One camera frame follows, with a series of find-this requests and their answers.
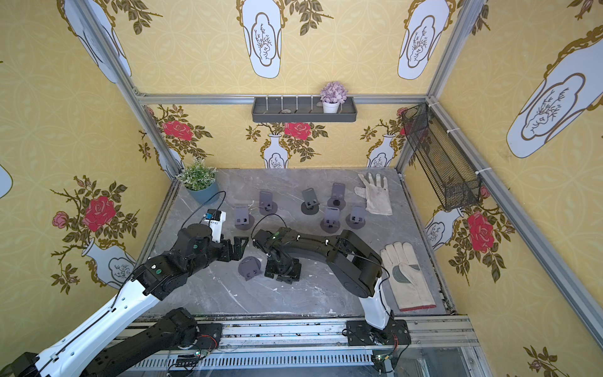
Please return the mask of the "black phone stand front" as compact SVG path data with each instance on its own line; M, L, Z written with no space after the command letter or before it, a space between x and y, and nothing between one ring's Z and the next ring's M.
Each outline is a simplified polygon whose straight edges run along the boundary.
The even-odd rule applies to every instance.
M295 281L295 279L291 276L281 276L281 275L277 276L276 280L280 281L280 282L284 282L286 284L293 284L293 282Z

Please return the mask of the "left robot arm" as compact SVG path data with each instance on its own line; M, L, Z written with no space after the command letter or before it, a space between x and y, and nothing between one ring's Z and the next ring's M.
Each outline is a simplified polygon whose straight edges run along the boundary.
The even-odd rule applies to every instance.
M114 298L78 328L41 353L25 352L2 376L85 376L97 356L122 330L213 262L239 261L248 237L213 239L212 228L180 229L172 248L137 267Z

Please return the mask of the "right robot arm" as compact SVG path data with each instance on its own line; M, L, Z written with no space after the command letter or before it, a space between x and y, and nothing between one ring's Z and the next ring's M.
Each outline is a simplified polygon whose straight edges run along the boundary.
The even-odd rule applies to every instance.
M368 325L384 330L391 309L383 297L385 267L380 255L350 230L339 235L315 236L281 227L276 232L260 229L253 245L268 257L265 276L287 284L300 280L302 259L329 267L341 285L361 301Z

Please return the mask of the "purple phone stand front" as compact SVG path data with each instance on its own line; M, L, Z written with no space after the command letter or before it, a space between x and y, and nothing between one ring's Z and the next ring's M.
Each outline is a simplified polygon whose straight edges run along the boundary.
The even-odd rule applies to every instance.
M262 275L262 261L253 256L242 259L238 265L238 274L242 276L245 281L249 281L258 275Z

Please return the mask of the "green plant blue pot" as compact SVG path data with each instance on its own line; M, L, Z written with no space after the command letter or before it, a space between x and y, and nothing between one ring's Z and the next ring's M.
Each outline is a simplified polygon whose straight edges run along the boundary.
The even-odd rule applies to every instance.
M177 180L198 204L211 204L218 198L217 170L207 166L204 159L196 159L185 167Z

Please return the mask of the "grey work glove back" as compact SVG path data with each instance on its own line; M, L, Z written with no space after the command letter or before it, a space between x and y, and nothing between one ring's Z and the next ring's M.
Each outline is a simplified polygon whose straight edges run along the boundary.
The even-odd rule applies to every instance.
M355 187L354 192L366 200L366 211L373 215L391 216L393 209L389 198L388 181L381 174L358 174L363 187Z

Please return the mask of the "cream leather work glove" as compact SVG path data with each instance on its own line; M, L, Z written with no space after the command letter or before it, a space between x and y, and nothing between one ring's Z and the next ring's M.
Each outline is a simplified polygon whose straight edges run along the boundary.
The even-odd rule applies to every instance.
M400 311L437 307L410 243L387 244L381 250L381 257L384 267L391 274L389 284Z

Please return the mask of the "purple flower white pot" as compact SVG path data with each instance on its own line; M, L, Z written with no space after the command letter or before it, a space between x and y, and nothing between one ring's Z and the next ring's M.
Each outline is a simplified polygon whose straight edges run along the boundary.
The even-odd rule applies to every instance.
M320 91L320 100L323 104L323 112L335 114L339 107L345 103L348 90L338 81L327 83Z

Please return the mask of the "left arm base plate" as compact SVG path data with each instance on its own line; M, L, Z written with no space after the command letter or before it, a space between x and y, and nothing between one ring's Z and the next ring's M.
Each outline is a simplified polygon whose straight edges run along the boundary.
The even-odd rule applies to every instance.
M214 351L221 341L223 325L221 323L198 323L194 347L201 350Z

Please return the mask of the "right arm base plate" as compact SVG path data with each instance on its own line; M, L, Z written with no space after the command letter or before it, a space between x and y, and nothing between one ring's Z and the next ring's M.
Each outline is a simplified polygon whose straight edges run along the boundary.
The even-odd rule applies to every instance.
M395 346L410 345L411 336L405 320L389 319L383 330L369 325L365 320L349 320L342 335L349 346Z

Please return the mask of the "grey wall shelf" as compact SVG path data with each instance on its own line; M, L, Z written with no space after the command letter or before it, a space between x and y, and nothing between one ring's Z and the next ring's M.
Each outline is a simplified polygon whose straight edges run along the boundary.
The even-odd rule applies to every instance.
M353 97L326 113L318 96L255 97L251 109L254 123L354 123L358 110Z

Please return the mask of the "aluminium frame rail front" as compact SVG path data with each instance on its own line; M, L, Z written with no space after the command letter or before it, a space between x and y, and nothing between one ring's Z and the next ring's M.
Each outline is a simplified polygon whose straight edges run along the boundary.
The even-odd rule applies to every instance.
M489 376L491 369L467 317L398 317L410 331L410 345L349 346L342 335L355 317L289 320L209 320L221 323L214 351L194 347L196 327L185 336L174 328L138 322L120 334L86 368L86 376L194 376L258 370L320 368L356 370L379 376Z

